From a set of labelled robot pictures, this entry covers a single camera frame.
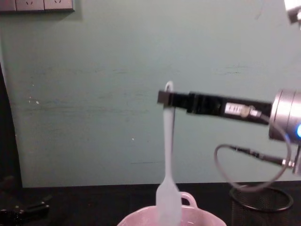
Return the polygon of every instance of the pink bowl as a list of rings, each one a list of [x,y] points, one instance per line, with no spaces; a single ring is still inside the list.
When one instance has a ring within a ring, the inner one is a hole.
[[[189,206],[182,205],[181,226],[226,226],[212,213],[199,209],[191,194],[181,192],[181,197],[189,202]],[[158,226],[157,207],[148,206],[137,210],[125,217],[117,226]]]

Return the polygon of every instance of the wire mesh pen holder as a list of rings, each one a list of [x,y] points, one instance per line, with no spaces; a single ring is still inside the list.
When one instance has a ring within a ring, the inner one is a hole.
[[[288,226],[292,197],[275,188],[244,193],[235,188],[232,198],[232,226]]]

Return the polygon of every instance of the wall outlet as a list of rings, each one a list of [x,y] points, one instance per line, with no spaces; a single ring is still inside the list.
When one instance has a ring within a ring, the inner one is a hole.
[[[44,4],[45,10],[74,10],[72,0],[44,0]]]
[[[16,11],[16,0],[0,0],[0,12]]]
[[[16,0],[17,11],[42,11],[44,0]]]

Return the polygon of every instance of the blue indicator light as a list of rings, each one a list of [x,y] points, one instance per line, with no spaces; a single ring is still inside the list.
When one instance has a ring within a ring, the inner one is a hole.
[[[297,135],[299,138],[301,138],[301,124],[297,128]]]

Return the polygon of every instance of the bowl handle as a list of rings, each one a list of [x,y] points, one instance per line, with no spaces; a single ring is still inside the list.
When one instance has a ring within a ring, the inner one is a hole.
[[[193,198],[193,196],[187,192],[180,192],[181,193],[181,198],[186,199],[189,202],[189,206],[193,208],[198,208],[196,200]]]

